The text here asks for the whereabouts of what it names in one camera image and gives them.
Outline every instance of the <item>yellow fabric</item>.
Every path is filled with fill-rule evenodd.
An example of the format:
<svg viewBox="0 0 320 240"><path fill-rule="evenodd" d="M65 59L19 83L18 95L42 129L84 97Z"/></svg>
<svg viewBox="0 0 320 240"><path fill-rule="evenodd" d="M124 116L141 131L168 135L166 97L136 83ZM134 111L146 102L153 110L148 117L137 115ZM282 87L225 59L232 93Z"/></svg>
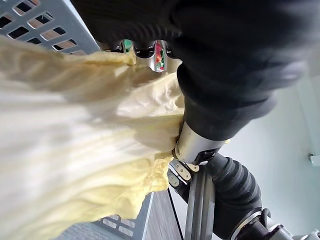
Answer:
<svg viewBox="0 0 320 240"><path fill-rule="evenodd" d="M0 36L0 239L133 219L168 187L184 100L132 54L73 56Z"/></svg>

